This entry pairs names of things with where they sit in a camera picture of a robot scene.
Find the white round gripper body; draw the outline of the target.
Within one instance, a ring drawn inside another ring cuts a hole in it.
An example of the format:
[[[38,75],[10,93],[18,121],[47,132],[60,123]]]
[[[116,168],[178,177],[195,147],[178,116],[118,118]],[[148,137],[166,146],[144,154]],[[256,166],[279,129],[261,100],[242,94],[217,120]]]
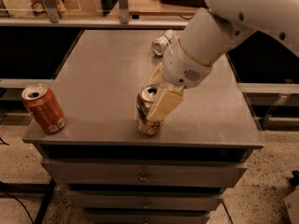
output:
[[[185,89],[198,86],[212,70],[213,63],[204,63],[185,49],[178,39],[164,54],[162,71],[164,79]]]

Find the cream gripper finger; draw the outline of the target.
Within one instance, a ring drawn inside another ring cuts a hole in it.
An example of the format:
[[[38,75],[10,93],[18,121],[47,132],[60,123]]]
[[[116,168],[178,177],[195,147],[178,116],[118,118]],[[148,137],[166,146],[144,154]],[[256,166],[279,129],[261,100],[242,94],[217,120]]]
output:
[[[162,121],[183,101],[183,91],[170,88],[159,88],[156,99],[149,109],[147,119]]]
[[[156,68],[154,69],[154,71],[149,79],[149,83],[151,85],[163,86],[163,87],[166,87],[168,85],[168,81],[164,78],[162,63],[159,63],[156,66]]]

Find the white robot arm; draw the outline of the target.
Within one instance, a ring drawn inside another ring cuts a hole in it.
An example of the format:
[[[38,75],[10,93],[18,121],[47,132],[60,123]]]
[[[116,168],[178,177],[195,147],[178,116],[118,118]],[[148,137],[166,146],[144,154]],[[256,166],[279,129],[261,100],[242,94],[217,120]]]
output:
[[[147,119],[162,121],[200,84],[212,65],[257,31],[299,53],[299,0],[203,0],[150,82],[158,87]]]

